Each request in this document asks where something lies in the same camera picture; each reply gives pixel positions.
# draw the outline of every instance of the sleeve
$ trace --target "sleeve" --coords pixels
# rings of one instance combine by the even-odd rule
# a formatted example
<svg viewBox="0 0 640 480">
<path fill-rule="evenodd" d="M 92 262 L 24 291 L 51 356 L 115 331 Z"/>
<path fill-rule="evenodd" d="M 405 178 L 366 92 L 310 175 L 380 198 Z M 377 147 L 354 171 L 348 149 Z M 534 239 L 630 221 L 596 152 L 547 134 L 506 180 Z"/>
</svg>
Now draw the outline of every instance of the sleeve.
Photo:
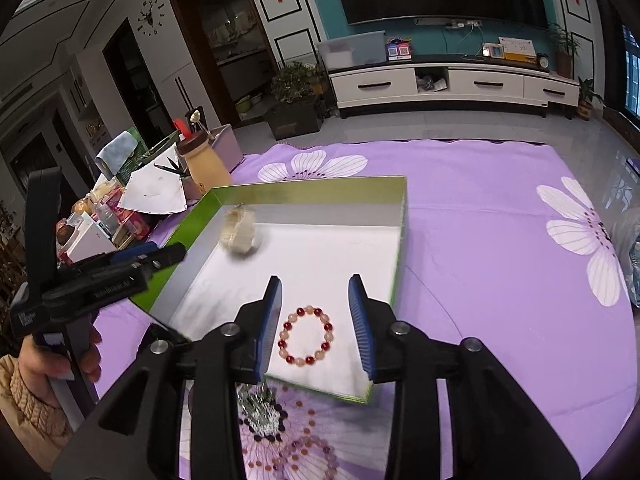
<svg viewBox="0 0 640 480">
<path fill-rule="evenodd" d="M 38 400 L 20 376 L 17 359 L 0 358 L 0 411 L 31 457 L 51 471 L 71 438 L 65 413 Z"/>
</svg>

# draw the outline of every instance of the wall clock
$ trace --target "wall clock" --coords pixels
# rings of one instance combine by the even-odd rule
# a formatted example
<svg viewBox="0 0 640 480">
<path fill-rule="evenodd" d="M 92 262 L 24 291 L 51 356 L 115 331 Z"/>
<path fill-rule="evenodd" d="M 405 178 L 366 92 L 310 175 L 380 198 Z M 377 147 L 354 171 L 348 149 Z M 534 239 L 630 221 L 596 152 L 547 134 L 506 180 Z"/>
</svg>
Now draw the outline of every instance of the wall clock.
<svg viewBox="0 0 640 480">
<path fill-rule="evenodd" d="M 142 3 L 142 8 L 140 9 L 140 14 L 142 14 L 142 16 L 138 18 L 138 21 L 142 22 L 138 27 L 138 32 L 142 30 L 143 36 L 145 34 L 148 36 L 157 34 L 157 27 L 162 27 L 160 18 L 164 18 L 164 13 L 162 12 L 163 7 L 164 4 L 158 5 L 158 0 L 155 0 L 154 2 L 152 0 L 145 0 Z"/>
</svg>

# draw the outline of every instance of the towel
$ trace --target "towel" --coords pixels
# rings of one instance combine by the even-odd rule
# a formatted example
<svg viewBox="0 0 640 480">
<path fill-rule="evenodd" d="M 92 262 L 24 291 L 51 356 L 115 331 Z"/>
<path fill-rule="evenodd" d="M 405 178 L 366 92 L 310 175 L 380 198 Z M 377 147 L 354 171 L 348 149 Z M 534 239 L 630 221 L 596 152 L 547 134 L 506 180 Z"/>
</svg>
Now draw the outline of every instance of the towel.
<svg viewBox="0 0 640 480">
<path fill-rule="evenodd" d="M 100 150 L 96 157 L 96 163 L 102 171 L 104 171 L 104 166 L 107 167 L 111 172 L 111 176 L 108 174 L 105 176 L 111 179 L 118 173 L 137 145 L 136 138 L 129 132 L 124 131 Z"/>
</svg>

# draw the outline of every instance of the door frame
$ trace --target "door frame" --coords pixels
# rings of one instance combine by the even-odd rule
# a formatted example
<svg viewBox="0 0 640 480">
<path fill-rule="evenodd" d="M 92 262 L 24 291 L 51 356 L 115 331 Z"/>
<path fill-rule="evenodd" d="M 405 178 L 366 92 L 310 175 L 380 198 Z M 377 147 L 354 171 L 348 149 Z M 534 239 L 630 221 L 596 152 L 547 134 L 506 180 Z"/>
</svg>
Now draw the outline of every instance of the door frame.
<svg viewBox="0 0 640 480">
<path fill-rule="evenodd" d="M 173 121 L 172 121 L 171 115 L 169 115 L 169 112 L 167 111 L 166 106 L 164 105 L 164 101 L 162 100 L 162 96 L 158 91 L 158 86 L 156 85 L 156 82 L 151 77 L 151 72 L 149 72 L 149 68 L 146 65 L 145 57 L 142 55 L 142 52 L 140 52 L 140 46 L 138 45 L 138 40 L 136 39 L 136 35 L 133 33 L 133 28 L 131 27 L 131 23 L 129 22 L 128 18 L 125 18 L 124 21 L 120 24 L 120 26 L 116 30 L 116 32 L 113 33 L 113 35 L 111 36 L 111 39 L 104 46 L 102 50 L 102 55 L 104 56 L 104 60 L 107 63 L 107 68 L 109 69 L 111 77 L 113 77 L 113 82 L 115 83 L 116 88 L 118 89 L 118 93 L 120 94 L 122 101 L 127 107 L 127 110 L 131 115 L 131 119 L 133 119 L 134 126 L 137 128 L 138 132 L 140 133 L 140 136 L 146 142 L 148 147 L 151 148 L 152 146 L 155 146 L 158 142 L 162 140 L 162 135 L 159 139 L 145 139 L 146 133 L 154 131 L 155 128 L 153 126 L 153 123 L 151 122 L 151 119 L 149 118 L 148 113 L 145 110 L 132 105 L 134 102 L 137 102 L 138 98 L 136 96 L 135 88 L 131 82 L 129 72 L 126 70 L 126 67 L 124 66 L 124 60 L 122 59 L 122 56 L 120 56 L 118 51 L 118 42 L 125 35 L 129 33 L 131 34 L 131 37 L 133 38 L 133 42 L 136 45 L 136 49 L 138 50 L 138 54 L 140 55 L 140 59 L 142 60 L 142 65 L 144 66 L 146 73 L 149 76 L 151 84 L 154 86 L 154 89 L 156 90 L 156 97 L 160 101 L 162 111 L 166 115 L 169 121 L 169 124 L 172 124 Z"/>
<path fill-rule="evenodd" d="M 76 195 L 83 197 L 90 191 L 90 187 L 84 179 L 82 179 L 82 175 L 78 171 L 78 168 L 75 167 L 71 158 L 68 156 L 64 144 L 60 140 L 60 137 L 53 126 L 53 114 L 54 111 L 50 110 L 49 107 L 46 107 L 43 117 L 35 124 L 32 124 L 23 134 L 20 134 L 20 136 L 17 137 L 17 139 L 15 139 L 15 141 L 8 146 L 6 150 L 3 150 L 2 156 L 4 156 L 7 166 L 10 168 L 12 160 L 14 160 L 16 156 L 20 155 L 20 152 L 26 148 L 27 145 L 35 139 L 35 137 L 42 135 L 49 151 L 51 152 L 51 156 L 62 170 L 69 186 L 71 186 L 71 189 L 76 193 Z M 13 169 L 11 169 L 11 172 L 14 180 L 18 182 Z M 26 190 L 22 190 L 21 186 L 18 186 L 18 188 L 23 195 L 26 195 Z"/>
<path fill-rule="evenodd" d="M 194 0 L 169 0 L 171 6 L 174 9 L 178 26 L 184 37 L 184 41 L 187 44 L 193 64 L 196 67 L 198 75 L 202 80 L 202 84 L 207 92 L 207 96 L 213 105 L 218 119 L 221 124 L 229 123 L 232 126 L 238 126 L 241 123 L 240 116 L 236 110 L 236 104 L 232 101 L 231 95 L 226 88 L 225 80 L 216 61 L 216 57 L 213 55 L 209 46 L 209 40 L 202 28 L 202 19 L 200 13 L 196 7 Z M 264 39 L 264 44 L 267 47 L 267 53 L 271 60 L 271 64 L 276 69 L 276 59 L 271 51 L 271 43 L 269 37 L 262 24 L 260 13 L 255 6 L 254 0 L 249 0 L 251 10 L 257 20 L 257 25 L 260 28 L 260 34 Z"/>
</svg>

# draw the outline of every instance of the paper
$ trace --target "paper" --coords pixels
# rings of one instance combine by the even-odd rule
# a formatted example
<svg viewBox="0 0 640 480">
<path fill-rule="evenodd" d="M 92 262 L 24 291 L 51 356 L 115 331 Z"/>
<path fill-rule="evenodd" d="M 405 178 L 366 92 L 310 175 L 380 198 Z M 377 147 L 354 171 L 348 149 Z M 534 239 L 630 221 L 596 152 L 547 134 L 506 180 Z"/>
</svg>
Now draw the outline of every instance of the paper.
<svg viewBox="0 0 640 480">
<path fill-rule="evenodd" d="M 131 173 L 118 206 L 153 215 L 168 215 L 187 209 L 180 175 L 156 168 L 156 165 L 171 168 L 169 158 L 177 162 L 175 145 L 144 168 Z"/>
<path fill-rule="evenodd" d="M 531 40 L 519 38 L 499 38 L 500 44 L 507 54 L 522 54 L 523 56 L 537 57 L 536 49 Z"/>
</svg>

